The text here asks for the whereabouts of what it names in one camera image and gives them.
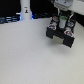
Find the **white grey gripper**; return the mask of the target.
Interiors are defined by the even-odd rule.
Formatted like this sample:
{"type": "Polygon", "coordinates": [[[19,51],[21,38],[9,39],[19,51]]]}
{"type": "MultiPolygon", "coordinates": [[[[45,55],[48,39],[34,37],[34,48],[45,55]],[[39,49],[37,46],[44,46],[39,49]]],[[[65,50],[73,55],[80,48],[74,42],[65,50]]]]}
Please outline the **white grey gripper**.
{"type": "MultiPolygon", "coordinates": [[[[54,5],[56,7],[65,7],[68,10],[72,10],[74,12],[84,12],[84,0],[54,0],[54,5]]],[[[56,16],[56,31],[59,30],[59,14],[57,13],[55,14],[56,16]]],[[[68,22],[69,22],[69,18],[70,18],[71,12],[67,11],[65,13],[66,16],[66,24],[65,24],[65,29],[69,29],[69,27],[67,26],[68,22]]]]}

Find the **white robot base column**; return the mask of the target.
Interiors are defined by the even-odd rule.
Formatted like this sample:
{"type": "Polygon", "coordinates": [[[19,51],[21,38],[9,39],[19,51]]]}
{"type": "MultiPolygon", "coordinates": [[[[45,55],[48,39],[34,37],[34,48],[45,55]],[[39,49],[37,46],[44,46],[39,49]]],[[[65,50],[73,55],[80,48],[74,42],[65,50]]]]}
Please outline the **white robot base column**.
{"type": "Polygon", "coordinates": [[[20,0],[21,2],[21,19],[30,20],[32,18],[32,12],[30,9],[30,0],[20,0]]]}

